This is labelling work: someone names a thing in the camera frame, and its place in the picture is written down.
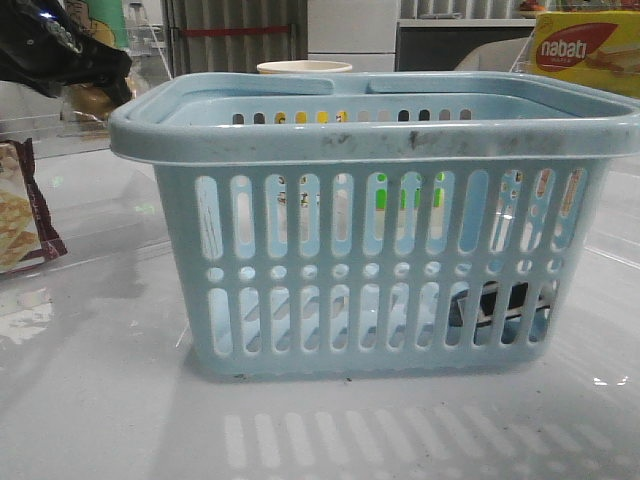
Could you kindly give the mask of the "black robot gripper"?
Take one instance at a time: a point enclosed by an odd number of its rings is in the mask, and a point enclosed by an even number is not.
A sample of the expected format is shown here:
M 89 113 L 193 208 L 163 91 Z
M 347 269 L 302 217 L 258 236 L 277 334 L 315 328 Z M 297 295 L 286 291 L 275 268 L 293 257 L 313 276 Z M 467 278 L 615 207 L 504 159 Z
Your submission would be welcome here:
M 1 3 L 1 79 L 49 98 L 91 84 L 114 103 L 132 99 L 132 60 L 84 33 L 57 1 Z

